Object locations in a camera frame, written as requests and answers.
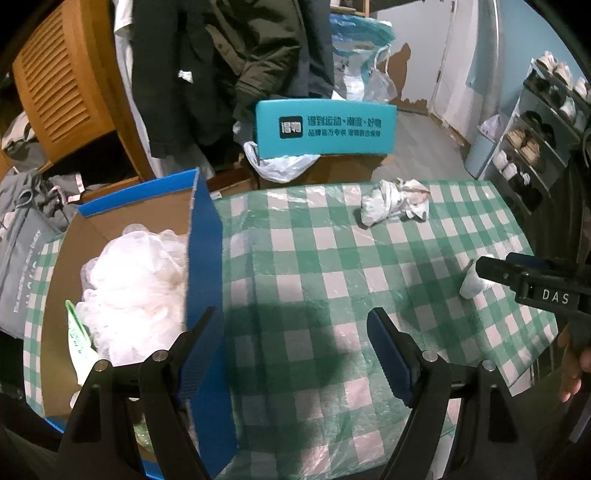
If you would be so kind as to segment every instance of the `cardboard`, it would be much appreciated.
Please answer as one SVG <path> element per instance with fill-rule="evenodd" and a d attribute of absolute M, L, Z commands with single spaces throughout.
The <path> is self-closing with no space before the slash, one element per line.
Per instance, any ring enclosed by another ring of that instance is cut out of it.
<path fill-rule="evenodd" d="M 256 105 L 260 158 L 383 154 L 394 151 L 394 105 L 352 100 L 281 99 Z"/>
<path fill-rule="evenodd" d="M 222 224 L 205 181 L 195 171 L 121 190 L 79 209 L 62 243 L 43 316 L 40 367 L 44 411 L 47 417 L 67 419 L 72 394 L 80 389 L 68 350 L 64 303 L 80 301 L 80 269 L 131 223 L 142 223 L 152 232 L 172 229 L 177 234 L 189 233 L 187 328 L 195 325 L 207 306 L 217 308 L 203 341 L 199 340 L 181 372 L 178 393 L 181 401 L 190 398 L 200 454 L 215 477 L 234 456 L 236 436 L 225 378 Z M 157 465 L 146 461 L 150 456 L 143 457 L 146 472 L 161 478 Z"/>

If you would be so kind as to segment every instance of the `white wall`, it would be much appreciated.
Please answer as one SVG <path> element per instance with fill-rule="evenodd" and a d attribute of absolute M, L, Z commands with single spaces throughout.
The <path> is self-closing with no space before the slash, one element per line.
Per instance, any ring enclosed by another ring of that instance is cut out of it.
<path fill-rule="evenodd" d="M 377 19 L 389 21 L 394 29 L 396 40 L 390 52 L 400 51 L 405 43 L 411 49 L 402 100 L 431 104 L 450 28 L 451 5 L 452 0 L 425 0 L 378 11 Z"/>
<path fill-rule="evenodd" d="M 476 138 L 482 95 L 468 85 L 478 39 L 479 0 L 458 0 L 441 81 L 431 111 L 462 134 Z"/>

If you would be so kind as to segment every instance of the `light blue wall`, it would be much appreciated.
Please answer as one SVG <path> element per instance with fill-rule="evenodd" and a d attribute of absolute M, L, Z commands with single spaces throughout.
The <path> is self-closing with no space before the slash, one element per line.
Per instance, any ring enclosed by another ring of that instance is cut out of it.
<path fill-rule="evenodd" d="M 499 0 L 499 3 L 505 40 L 505 72 L 499 106 L 503 112 L 510 114 L 530 60 L 542 56 L 544 50 L 550 50 L 558 61 L 566 62 L 574 80 L 583 73 L 558 34 L 524 0 Z"/>

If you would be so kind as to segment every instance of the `blue gripper pad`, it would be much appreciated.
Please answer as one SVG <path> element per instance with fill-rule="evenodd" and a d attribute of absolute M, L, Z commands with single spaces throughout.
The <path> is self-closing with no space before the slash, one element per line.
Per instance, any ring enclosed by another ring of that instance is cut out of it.
<path fill-rule="evenodd" d="M 412 408 L 415 400 L 413 390 L 420 376 L 420 364 L 414 356 L 415 352 L 420 353 L 418 347 L 410 335 L 397 330 L 381 307 L 369 312 L 367 328 L 369 341 L 382 365 L 392 393 L 407 407 Z"/>

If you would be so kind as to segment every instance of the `green checkered tablecloth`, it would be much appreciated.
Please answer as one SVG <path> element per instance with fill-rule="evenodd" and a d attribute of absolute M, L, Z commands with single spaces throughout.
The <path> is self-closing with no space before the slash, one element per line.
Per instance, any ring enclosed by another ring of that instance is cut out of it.
<path fill-rule="evenodd" d="M 387 461 L 409 411 L 392 396 L 368 341 L 373 307 L 451 362 L 494 360 L 509 384 L 555 337 L 554 316 L 517 305 L 505 287 L 469 301 L 458 295 L 471 259 L 531 253 L 492 184 L 427 185 L 433 195 L 427 222 L 385 221 L 371 229 L 358 226 L 361 196 L 371 184 L 216 201 L 239 440 L 219 478 L 324 480 Z M 58 250 L 59 241 L 44 249 L 29 302 L 26 393 L 38 413 L 39 320 Z M 457 403 L 448 414 L 447 436 Z"/>

